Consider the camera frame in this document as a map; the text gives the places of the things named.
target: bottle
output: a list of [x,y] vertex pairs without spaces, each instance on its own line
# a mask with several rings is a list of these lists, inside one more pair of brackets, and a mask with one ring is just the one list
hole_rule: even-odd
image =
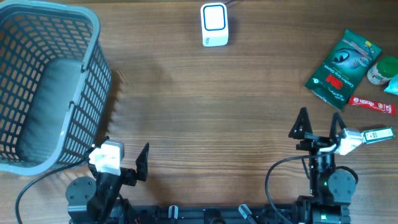
[[398,59],[387,56],[368,71],[368,79],[375,85],[382,85],[398,74]]

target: black cable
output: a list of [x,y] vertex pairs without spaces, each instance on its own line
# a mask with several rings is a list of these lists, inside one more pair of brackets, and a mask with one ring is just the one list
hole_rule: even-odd
[[358,174],[356,174],[353,169],[346,167],[346,166],[338,166],[338,167],[336,167],[336,170],[337,169],[343,169],[343,170],[349,172],[355,178],[355,184],[358,184],[359,177],[358,177]]
[[228,2],[224,3],[224,5],[228,5],[229,3],[235,2],[237,0],[229,0]]
[[82,164],[85,161],[86,161],[86,159],[82,159],[82,160],[80,160],[78,162],[75,162],[75,163],[69,164],[67,166],[64,166],[64,167],[55,169],[53,171],[50,171],[50,172],[48,172],[48,173],[46,173],[44,175],[41,175],[40,177],[34,179],[32,182],[30,182],[28,185],[26,185],[26,187],[23,188],[21,190],[21,192],[19,193],[18,198],[17,198],[17,200],[15,202],[15,214],[17,216],[18,224],[22,224],[21,216],[19,215],[19,202],[21,201],[21,198],[22,198],[23,194],[27,191],[27,189],[29,189],[31,186],[36,184],[38,181],[40,181],[40,180],[42,180],[42,179],[44,179],[44,178],[56,173],[56,172],[60,172],[60,171],[63,171],[63,170],[78,166],[78,165]]
[[[104,138],[103,142],[101,143],[101,145],[104,144],[104,142],[106,140],[109,140],[109,136],[105,136],[105,138]],[[55,170],[50,171],[50,172],[48,172],[48,173],[46,173],[44,175],[41,175],[40,177],[34,179],[32,182],[30,182],[28,185],[26,185],[26,187],[24,187],[21,190],[21,192],[19,193],[19,195],[17,197],[17,200],[15,201],[15,215],[17,217],[18,224],[23,224],[22,220],[21,220],[21,216],[19,215],[19,202],[21,201],[21,198],[22,198],[23,194],[27,191],[27,189],[29,189],[31,186],[36,184],[38,181],[40,181],[40,180],[42,180],[42,179],[44,179],[44,178],[46,178],[46,177],[48,177],[48,176],[50,176],[50,175],[52,175],[54,173],[57,173],[57,172],[60,172],[60,171],[63,171],[63,170],[78,166],[78,165],[82,164],[85,161],[88,162],[90,160],[90,158],[88,156],[90,155],[90,153],[92,153],[94,151],[94,149],[95,149],[95,147],[89,148],[84,153],[84,158],[82,160],[80,160],[78,162],[75,162],[75,163],[72,163],[72,164],[69,164],[69,165],[67,165],[65,167],[61,167],[61,168],[55,169]]]
[[123,223],[125,223],[126,222],[126,211],[124,210],[124,206],[125,206],[125,204],[124,204],[124,201],[123,201],[123,197],[122,197],[122,195],[121,194],[119,194],[119,198],[120,198],[120,201],[121,201],[121,203],[122,203],[122,207],[123,207]]
[[307,165],[305,165],[305,161],[304,161],[304,159],[301,159],[301,161],[303,162],[303,166],[304,166],[305,175],[307,175],[307,178],[308,178],[308,179],[310,179],[310,174],[308,173],[308,170],[307,170]]
[[324,153],[324,154],[320,154],[320,155],[315,155],[315,156],[295,156],[295,157],[290,157],[290,158],[286,158],[286,159],[282,159],[279,162],[276,162],[274,165],[272,165],[272,167],[268,170],[267,176],[266,176],[266,195],[267,195],[267,199],[269,201],[269,204],[271,205],[271,207],[275,210],[276,214],[278,216],[280,216],[283,220],[285,220],[287,223],[289,224],[293,224],[290,220],[288,220],[286,217],[283,216],[283,214],[281,214],[278,209],[276,208],[275,204],[273,203],[271,196],[269,195],[269,191],[268,191],[268,180],[269,180],[269,176],[271,175],[271,172],[273,169],[275,169],[275,167],[277,167],[279,164],[282,164],[284,162],[288,162],[288,161],[294,161],[297,159],[314,159],[314,158],[319,158],[319,157],[323,157],[323,156],[328,156],[328,155],[332,155],[333,153],[335,153],[335,151],[338,149],[338,147],[340,146],[340,140],[337,139],[336,141],[336,146],[335,148],[328,152],[328,153]]

